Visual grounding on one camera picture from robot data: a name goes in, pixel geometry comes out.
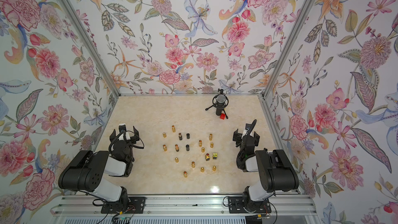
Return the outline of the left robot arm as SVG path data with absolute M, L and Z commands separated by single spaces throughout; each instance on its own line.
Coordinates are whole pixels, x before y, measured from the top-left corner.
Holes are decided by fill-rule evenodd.
M 145 145 L 136 145 L 142 141 L 136 128 L 130 131 L 120 124 L 118 130 L 110 135 L 107 150 L 81 150 L 59 176 L 59 187 L 84 192 L 106 203 L 126 205 L 129 202 L 126 189 L 111 183 L 104 175 L 129 177 L 135 161 L 133 149 L 144 149 Z

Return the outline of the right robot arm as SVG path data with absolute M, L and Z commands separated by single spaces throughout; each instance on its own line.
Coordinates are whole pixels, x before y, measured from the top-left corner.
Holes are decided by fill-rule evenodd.
M 299 177 L 284 150 L 255 150 L 260 142 L 260 135 L 254 131 L 256 124 L 255 119 L 246 124 L 243 133 L 238 130 L 233 133 L 233 141 L 239 148 L 237 168 L 245 173 L 259 173 L 259 181 L 245 188 L 242 203 L 237 203 L 235 208 L 248 213 L 270 213 L 271 204 L 268 199 L 277 191 L 297 190 Z

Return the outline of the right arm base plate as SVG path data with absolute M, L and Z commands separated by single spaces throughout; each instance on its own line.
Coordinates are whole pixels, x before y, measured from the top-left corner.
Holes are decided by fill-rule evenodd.
M 258 202 L 244 197 L 227 197 L 226 206 L 230 214 L 270 214 L 271 204 L 268 199 Z

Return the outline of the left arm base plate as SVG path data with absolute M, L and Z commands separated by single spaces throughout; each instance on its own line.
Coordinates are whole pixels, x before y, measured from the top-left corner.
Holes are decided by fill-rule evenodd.
M 101 214 L 142 214 L 144 212 L 146 200 L 146 197 L 129 197 L 128 200 L 104 202 Z

